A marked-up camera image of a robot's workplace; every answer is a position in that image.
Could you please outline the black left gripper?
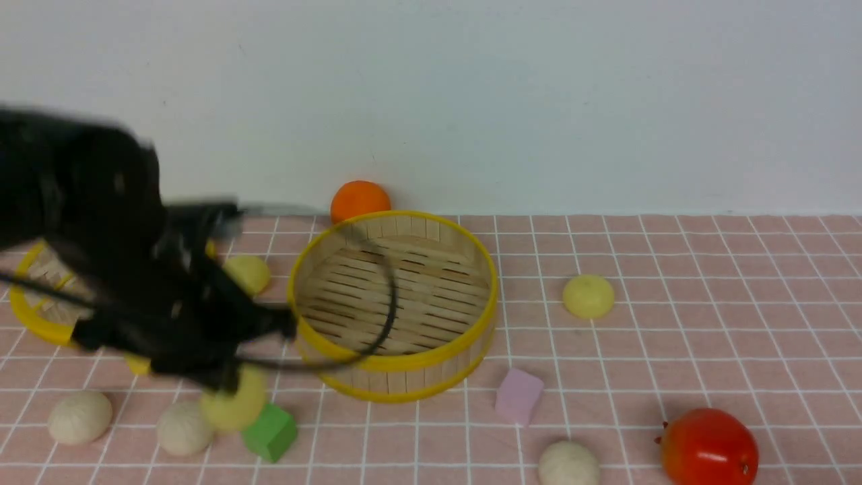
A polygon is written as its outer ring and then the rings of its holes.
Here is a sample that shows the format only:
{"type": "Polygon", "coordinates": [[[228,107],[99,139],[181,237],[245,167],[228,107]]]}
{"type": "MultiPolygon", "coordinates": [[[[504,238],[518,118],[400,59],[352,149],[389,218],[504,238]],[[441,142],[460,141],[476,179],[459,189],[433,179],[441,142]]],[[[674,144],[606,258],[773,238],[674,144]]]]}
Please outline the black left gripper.
{"type": "Polygon", "coordinates": [[[279,333],[293,340],[298,320],[288,306],[263,306],[205,252],[215,236],[239,225],[247,208],[234,201],[148,205],[130,215],[95,213],[71,227],[71,270],[94,295],[73,341],[148,359],[158,375],[234,393],[240,344],[279,333]]]}

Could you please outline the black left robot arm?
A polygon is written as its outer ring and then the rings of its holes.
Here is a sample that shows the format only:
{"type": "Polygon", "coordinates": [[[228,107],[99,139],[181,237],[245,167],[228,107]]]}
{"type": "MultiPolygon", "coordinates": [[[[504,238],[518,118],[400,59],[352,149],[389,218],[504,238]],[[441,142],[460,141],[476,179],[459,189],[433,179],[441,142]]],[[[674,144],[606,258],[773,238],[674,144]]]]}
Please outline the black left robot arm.
{"type": "Polygon", "coordinates": [[[2,249],[43,240],[90,290],[71,334],[82,350],[235,393],[240,344],[298,333],[289,307],[256,303],[206,254],[244,213],[229,199],[166,205],[157,153],[126,129],[2,108],[2,249]]]}

